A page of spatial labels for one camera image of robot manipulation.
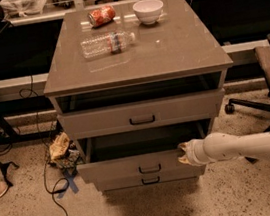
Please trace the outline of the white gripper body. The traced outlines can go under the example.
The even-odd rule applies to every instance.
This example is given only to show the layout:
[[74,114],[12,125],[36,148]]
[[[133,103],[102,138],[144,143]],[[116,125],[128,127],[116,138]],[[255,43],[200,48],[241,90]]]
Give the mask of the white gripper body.
[[193,166],[204,166],[208,163],[207,155],[204,152],[203,140],[190,140],[185,144],[185,155],[187,161]]

